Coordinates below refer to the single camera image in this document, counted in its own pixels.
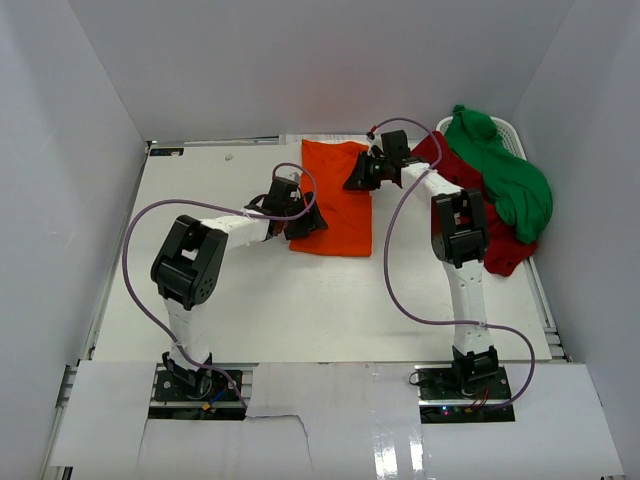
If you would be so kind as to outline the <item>orange t shirt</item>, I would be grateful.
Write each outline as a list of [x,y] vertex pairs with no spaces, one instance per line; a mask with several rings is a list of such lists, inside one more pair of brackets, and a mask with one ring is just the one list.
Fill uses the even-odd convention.
[[348,141],[328,144],[304,139],[302,166],[310,176],[302,178],[307,192],[317,185],[316,203],[328,225],[305,238],[292,240],[292,251],[339,257],[369,257],[372,253],[372,198],[367,191],[348,191],[344,182],[351,174],[359,154],[367,148]]

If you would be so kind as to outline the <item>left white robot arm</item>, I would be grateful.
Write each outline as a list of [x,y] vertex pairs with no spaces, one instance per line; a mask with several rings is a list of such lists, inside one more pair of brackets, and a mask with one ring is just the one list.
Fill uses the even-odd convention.
[[238,215],[176,218],[152,264],[151,280],[163,299],[172,333],[163,364],[188,398],[202,398],[211,387],[205,367],[212,363],[212,353],[203,337],[201,306],[216,288],[225,254],[280,234],[292,241],[327,228],[317,191],[304,192],[298,181],[280,176]]

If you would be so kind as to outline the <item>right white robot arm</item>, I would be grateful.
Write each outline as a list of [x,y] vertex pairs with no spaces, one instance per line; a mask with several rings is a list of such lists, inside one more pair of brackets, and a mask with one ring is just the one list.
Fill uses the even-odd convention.
[[373,191],[390,181],[405,193],[395,208],[383,246],[383,275],[393,304],[408,318],[435,326],[433,320],[411,314],[395,295],[389,272],[390,241],[400,210],[410,195],[430,206],[431,246],[447,275],[454,319],[451,384],[461,397],[472,399],[484,391],[488,379],[499,370],[497,350],[493,344],[484,303],[483,261],[489,246],[488,222],[482,194],[464,189],[437,172],[443,149],[435,141],[437,158],[422,159],[411,152],[403,130],[366,137],[369,148],[357,156],[355,166],[343,184],[349,191]]

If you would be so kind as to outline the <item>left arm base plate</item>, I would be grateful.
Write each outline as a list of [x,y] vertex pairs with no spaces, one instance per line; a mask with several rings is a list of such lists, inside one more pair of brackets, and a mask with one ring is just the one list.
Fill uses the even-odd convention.
[[187,394],[164,368],[154,378],[148,418],[180,421],[243,421],[245,408],[231,383],[219,373],[206,378],[203,392]]

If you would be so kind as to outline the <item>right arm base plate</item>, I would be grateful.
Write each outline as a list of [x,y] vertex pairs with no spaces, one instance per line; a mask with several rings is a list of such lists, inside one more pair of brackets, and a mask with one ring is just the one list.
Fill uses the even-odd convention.
[[408,378],[417,388],[422,425],[512,423],[512,405],[499,407],[511,399],[504,367],[493,377],[464,389],[454,381],[451,368],[417,368]]

